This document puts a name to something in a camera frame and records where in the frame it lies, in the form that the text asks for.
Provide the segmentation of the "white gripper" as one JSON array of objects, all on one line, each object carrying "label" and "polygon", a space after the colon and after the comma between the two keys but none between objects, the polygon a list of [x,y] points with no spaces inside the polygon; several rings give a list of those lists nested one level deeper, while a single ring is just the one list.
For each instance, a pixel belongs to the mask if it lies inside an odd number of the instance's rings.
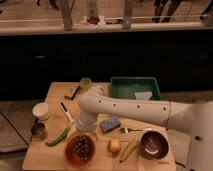
[{"label": "white gripper", "polygon": [[80,132],[94,132],[97,126],[97,114],[81,112],[77,119],[77,130]]}]

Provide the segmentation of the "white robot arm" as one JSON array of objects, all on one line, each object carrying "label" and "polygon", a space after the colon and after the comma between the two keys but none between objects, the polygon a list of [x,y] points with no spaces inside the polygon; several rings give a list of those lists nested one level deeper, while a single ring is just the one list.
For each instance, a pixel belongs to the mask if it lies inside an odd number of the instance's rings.
[{"label": "white robot arm", "polygon": [[85,93],[79,100],[77,130],[93,132],[100,113],[162,126],[189,134],[186,171],[213,171],[213,102],[187,104],[139,101]]}]

